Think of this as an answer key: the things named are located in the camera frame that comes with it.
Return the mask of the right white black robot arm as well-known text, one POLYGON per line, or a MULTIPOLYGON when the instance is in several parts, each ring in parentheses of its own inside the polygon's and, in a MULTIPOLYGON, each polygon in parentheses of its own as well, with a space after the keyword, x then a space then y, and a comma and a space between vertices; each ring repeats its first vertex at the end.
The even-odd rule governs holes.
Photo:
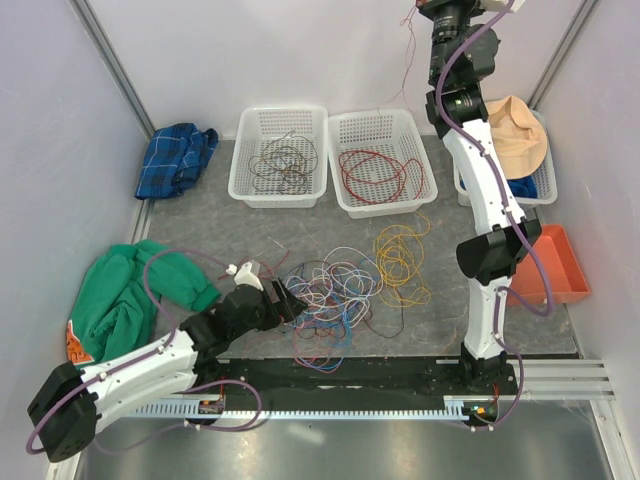
POLYGON ((456 248, 470 293, 457 377, 465 391, 477 394, 508 374, 500 337, 506 293, 517 265, 541 234, 539 221, 527 219, 511 193, 481 91, 499 49, 493 27, 521 4, 442 0, 415 5, 433 26, 427 116, 462 177, 474 215, 475 237, 456 248))

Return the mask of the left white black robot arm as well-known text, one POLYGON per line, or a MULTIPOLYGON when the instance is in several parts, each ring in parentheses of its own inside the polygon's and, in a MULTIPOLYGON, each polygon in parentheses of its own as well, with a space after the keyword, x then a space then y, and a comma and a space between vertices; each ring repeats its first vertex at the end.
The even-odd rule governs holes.
POLYGON ((220 378, 217 357, 235 340, 291 322, 307 309, 280 280, 272 286, 274 296, 239 285, 211 310, 116 359, 81 369, 70 361, 55 367, 27 408, 34 426, 27 453, 65 461, 139 407, 174 393, 211 392, 220 378))

